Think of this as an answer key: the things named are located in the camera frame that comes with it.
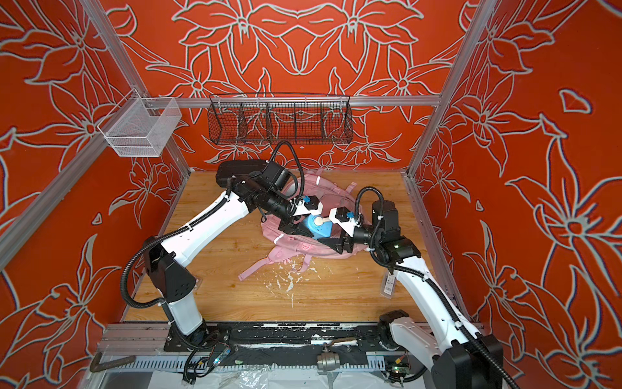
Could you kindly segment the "light blue pencil sharpener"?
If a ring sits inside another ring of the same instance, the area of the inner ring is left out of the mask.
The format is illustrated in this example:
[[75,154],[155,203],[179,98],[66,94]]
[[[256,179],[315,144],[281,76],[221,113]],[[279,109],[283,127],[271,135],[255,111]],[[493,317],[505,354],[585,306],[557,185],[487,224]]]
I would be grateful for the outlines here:
[[311,232],[312,238],[316,240],[329,238],[332,234],[333,222],[326,217],[309,215],[304,225]]

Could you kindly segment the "pink student backpack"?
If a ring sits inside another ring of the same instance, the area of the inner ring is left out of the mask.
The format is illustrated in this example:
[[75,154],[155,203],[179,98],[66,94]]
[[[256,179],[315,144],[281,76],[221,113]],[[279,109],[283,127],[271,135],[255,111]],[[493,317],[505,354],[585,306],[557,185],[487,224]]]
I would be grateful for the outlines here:
[[[356,183],[351,183],[347,188],[341,188],[334,182],[320,175],[312,173],[307,173],[305,175],[305,195],[315,195],[320,199],[323,204],[321,217],[329,218],[330,209],[334,207],[347,207],[349,210],[353,211],[355,197],[352,195],[352,191],[355,187]],[[296,222],[304,222],[307,216],[301,216]],[[262,235],[273,243],[273,248],[267,257],[260,259],[242,272],[238,276],[240,281],[246,280],[262,267],[272,264],[288,264],[297,257],[303,259],[300,269],[297,270],[301,273],[309,268],[310,262],[314,258],[348,259],[366,249],[366,246],[356,244],[353,246],[351,254],[338,254],[329,247],[319,243],[316,239],[282,233],[278,230],[280,222],[280,218],[269,215],[267,219],[261,223]],[[330,238],[340,238],[342,233],[343,229],[333,224]]]

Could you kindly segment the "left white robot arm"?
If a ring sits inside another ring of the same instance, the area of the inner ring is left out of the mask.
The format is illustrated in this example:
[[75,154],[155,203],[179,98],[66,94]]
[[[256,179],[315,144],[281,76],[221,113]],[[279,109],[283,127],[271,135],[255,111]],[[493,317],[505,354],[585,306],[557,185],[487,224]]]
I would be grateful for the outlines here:
[[[120,279],[124,303],[134,309],[162,307],[186,348],[205,350],[207,345],[217,342],[218,336],[205,328],[194,298],[197,280],[188,266],[203,248],[254,210],[280,219],[286,233],[310,236],[310,230],[299,220],[320,215],[322,203],[317,196],[305,193],[302,170],[293,174],[275,157],[270,157],[261,170],[231,174],[215,202],[179,229],[147,239],[133,255]],[[139,259],[144,261],[152,284],[160,292],[159,298],[136,301],[131,296],[128,280]]]

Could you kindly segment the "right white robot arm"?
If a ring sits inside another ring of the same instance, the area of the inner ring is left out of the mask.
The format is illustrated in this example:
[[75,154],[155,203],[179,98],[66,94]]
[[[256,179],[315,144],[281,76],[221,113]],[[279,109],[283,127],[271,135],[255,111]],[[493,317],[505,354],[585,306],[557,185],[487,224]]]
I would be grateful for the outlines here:
[[358,196],[367,192],[377,196],[370,223],[364,223],[357,207],[334,207],[325,217],[312,217],[310,224],[339,228],[337,238],[319,238],[338,253],[364,246],[373,261],[405,288],[429,325],[425,332],[405,313],[392,311],[378,324],[383,344],[404,348],[415,357],[423,366],[421,375],[427,388],[518,387],[504,367],[499,340],[483,335],[450,301],[420,250],[402,234],[395,204],[372,186],[361,189]]

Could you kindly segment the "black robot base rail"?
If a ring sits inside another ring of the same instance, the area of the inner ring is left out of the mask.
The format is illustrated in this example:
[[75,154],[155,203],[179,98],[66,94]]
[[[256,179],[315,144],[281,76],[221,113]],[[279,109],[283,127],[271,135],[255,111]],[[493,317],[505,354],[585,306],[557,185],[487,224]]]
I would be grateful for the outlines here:
[[231,347],[225,366],[316,366],[324,352],[335,353],[347,366],[366,366],[370,356],[397,358],[406,353],[390,345],[385,328],[373,322],[211,322],[207,332],[218,335],[215,345],[198,355],[215,355]]

